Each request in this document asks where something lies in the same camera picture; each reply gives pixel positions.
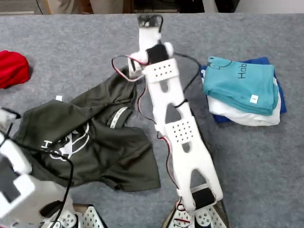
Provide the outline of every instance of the gray table surface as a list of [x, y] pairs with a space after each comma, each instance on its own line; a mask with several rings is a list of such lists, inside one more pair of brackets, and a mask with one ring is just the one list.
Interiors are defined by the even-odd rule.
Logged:
[[[189, 14], [164, 19], [163, 41], [202, 63], [211, 55], [233, 60], [267, 56], [275, 65], [288, 109], [278, 126], [216, 124], [200, 79], [186, 97], [214, 153], [233, 227], [302, 228], [304, 15]], [[0, 105], [23, 113], [56, 95], [69, 101], [109, 77], [112, 57], [138, 50], [136, 16], [0, 17], [0, 50], [5, 49], [24, 54], [33, 67], [30, 81], [0, 90]], [[185, 85], [197, 67], [177, 60]], [[142, 108], [151, 114], [148, 95]], [[159, 228], [177, 199], [165, 169], [166, 146], [156, 139], [151, 123], [145, 127], [161, 189], [125, 193], [93, 182], [71, 191], [75, 202], [93, 203], [110, 228]]]

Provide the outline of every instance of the dark green t-shirt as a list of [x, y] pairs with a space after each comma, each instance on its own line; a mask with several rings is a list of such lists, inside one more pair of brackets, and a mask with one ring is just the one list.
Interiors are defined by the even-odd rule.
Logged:
[[[75, 166], [73, 186], [101, 181], [124, 191], [159, 188], [150, 141], [142, 129], [124, 126], [135, 99], [135, 83], [115, 74], [69, 103], [52, 100], [26, 111], [15, 139], [68, 157]], [[32, 164], [31, 175], [67, 185], [66, 161], [23, 151]]]

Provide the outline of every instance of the white robotic arm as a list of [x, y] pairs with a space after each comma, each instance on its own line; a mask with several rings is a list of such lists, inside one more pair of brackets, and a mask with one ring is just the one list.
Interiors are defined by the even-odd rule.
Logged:
[[[2, 130], [11, 122], [12, 115], [0, 109]], [[32, 167], [19, 146], [0, 132], [0, 218], [31, 224], [45, 222], [51, 226], [66, 190], [54, 182], [37, 180], [29, 175], [31, 171]], [[69, 213], [70, 222], [58, 221], [64, 227], [72, 228], [76, 218], [70, 196], [63, 208], [62, 214]]]
[[[131, 56], [147, 63], [147, 66], [128, 60], [129, 74], [131, 78], [137, 78], [141, 74], [146, 77], [153, 103], [155, 130], [170, 141], [177, 194], [181, 197], [185, 210], [194, 217], [199, 210], [202, 212], [222, 200], [223, 192], [211, 155], [202, 141], [195, 117], [184, 97], [177, 62], [172, 58], [173, 47], [170, 43], [161, 43], [159, 28], [162, 24], [158, 26], [157, 17], [162, 19], [160, 15], [138, 17], [140, 51]], [[162, 90], [161, 82], [167, 83], [166, 92]], [[173, 104], [180, 113], [179, 121], [166, 123], [169, 104]], [[184, 150], [184, 144], [190, 147], [188, 151]], [[206, 183], [191, 189], [194, 170], [199, 171]]]

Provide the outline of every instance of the folded teal shirt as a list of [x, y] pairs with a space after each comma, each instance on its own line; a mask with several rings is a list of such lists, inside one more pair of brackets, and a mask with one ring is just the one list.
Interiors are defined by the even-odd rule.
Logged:
[[272, 115], [279, 88], [274, 66], [209, 57], [204, 93], [246, 113]]

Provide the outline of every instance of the red cloth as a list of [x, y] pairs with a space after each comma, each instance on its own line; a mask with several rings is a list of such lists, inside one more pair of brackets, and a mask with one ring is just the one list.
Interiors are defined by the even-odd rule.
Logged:
[[7, 88], [29, 80], [29, 63], [21, 54], [0, 52], [0, 88]]

